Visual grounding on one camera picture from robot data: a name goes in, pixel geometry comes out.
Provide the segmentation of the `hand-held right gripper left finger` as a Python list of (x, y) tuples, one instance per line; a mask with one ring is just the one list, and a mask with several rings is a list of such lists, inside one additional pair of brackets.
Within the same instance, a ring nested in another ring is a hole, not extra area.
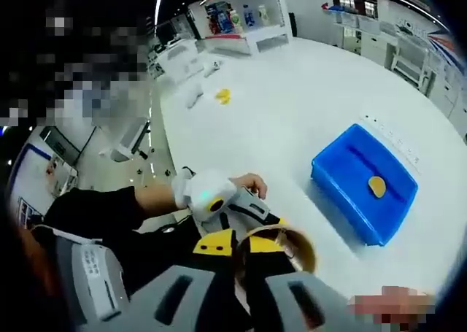
[(250, 331), (236, 297), (236, 232), (202, 237), (188, 260), (143, 287), (128, 310), (129, 331)]

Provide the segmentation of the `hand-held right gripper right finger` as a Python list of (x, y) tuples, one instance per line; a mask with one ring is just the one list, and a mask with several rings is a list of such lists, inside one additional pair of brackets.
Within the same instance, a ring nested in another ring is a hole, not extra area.
[(350, 331), (346, 299), (308, 271), (297, 271), (272, 239), (247, 240), (247, 303), (256, 331)]

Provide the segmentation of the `person's left hand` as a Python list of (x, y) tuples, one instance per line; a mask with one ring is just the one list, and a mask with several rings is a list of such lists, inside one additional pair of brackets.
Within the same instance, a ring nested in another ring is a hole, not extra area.
[(247, 173), (240, 177), (230, 178), (238, 188), (246, 188), (258, 198), (265, 200), (267, 194), (267, 185), (264, 180), (257, 174)]

